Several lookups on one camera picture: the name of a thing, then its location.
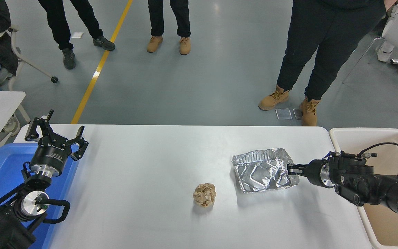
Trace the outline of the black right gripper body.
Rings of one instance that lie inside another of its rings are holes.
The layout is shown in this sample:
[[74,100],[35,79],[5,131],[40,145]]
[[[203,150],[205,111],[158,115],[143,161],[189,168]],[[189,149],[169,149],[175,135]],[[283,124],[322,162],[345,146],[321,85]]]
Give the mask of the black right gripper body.
[[304,175],[307,177],[308,181],[316,186],[326,187],[321,179],[321,170],[325,162],[322,159],[314,159],[308,163],[304,169]]

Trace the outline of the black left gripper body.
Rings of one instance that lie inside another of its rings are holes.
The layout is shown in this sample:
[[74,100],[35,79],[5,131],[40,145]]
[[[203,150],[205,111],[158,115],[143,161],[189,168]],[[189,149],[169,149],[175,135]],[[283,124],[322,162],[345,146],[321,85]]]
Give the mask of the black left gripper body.
[[45,165],[54,168],[55,171],[63,171],[71,153],[71,147],[62,147],[58,140],[54,143],[49,138],[41,138],[30,161],[30,170],[38,170],[40,166]]

